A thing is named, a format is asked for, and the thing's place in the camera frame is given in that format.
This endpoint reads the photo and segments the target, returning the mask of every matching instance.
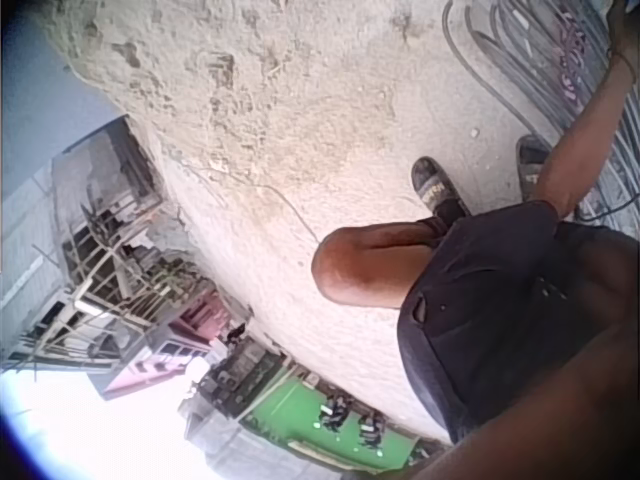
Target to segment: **green painted surface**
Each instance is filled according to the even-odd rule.
[[[360,445],[358,414],[349,415],[339,434],[313,426],[325,400],[322,393],[305,387],[297,378],[290,378],[258,405],[252,415],[258,428],[277,437],[278,443],[304,442],[320,453],[357,466],[381,470],[404,466],[415,445],[414,438],[387,429],[382,439],[383,455],[379,457],[376,451]]]

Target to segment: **sky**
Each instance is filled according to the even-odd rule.
[[[102,400],[84,373],[10,371],[0,376],[3,414],[52,479],[223,480],[184,440],[177,408],[187,376]]]

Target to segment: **man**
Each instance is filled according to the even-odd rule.
[[[589,413],[587,407],[572,412],[547,399],[571,398],[579,404],[575,385],[584,387],[579,380],[589,376],[585,372],[593,373],[586,382],[590,393],[583,392],[589,401],[607,398],[615,404],[608,395],[619,398],[611,392],[628,396],[631,391],[628,375],[637,374],[637,368],[625,363],[621,371],[627,383],[621,381],[625,388],[615,390],[607,383],[616,377],[615,362],[594,361],[598,350],[587,349],[591,356],[583,363],[589,367],[583,369],[584,355],[576,355],[599,335],[625,331],[637,321],[638,242],[606,228],[562,221],[596,183],[625,97],[638,78],[640,11],[625,16],[624,8],[624,1],[617,0],[608,15],[607,74],[544,163],[529,201],[468,217],[437,164],[421,159],[414,185],[434,219],[343,228],[329,235],[314,257],[314,279],[330,300],[400,308],[398,341],[408,379],[454,443],[488,422],[505,425],[500,416],[505,411],[504,417],[515,418],[512,425],[521,421],[530,428],[537,423],[562,426],[562,415],[573,413],[576,428],[558,431],[580,431],[581,418],[587,424],[591,420],[579,416]],[[610,351],[615,353],[619,344],[614,342]],[[565,380],[554,383],[553,375]],[[541,412],[556,417],[535,417],[536,404],[527,395],[539,385],[547,392],[540,404],[548,403]],[[575,390],[561,394],[563,385]],[[535,422],[519,413],[521,405],[512,409],[516,414],[509,410],[522,397]],[[608,427],[623,423],[618,419]],[[543,448],[541,439],[548,439],[553,428],[542,430],[536,448]],[[571,440],[580,445],[580,437],[563,438]]]

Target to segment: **hand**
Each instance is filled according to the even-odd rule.
[[[625,0],[614,0],[607,13],[611,64],[620,61],[617,57],[624,57],[637,80],[640,72],[640,7],[629,14],[625,10]]]

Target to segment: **dark shorts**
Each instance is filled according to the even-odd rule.
[[[558,223],[544,202],[464,218],[442,239],[401,308],[398,342],[414,392],[453,442],[602,330],[574,294],[580,252],[599,242],[638,250],[607,228]]]

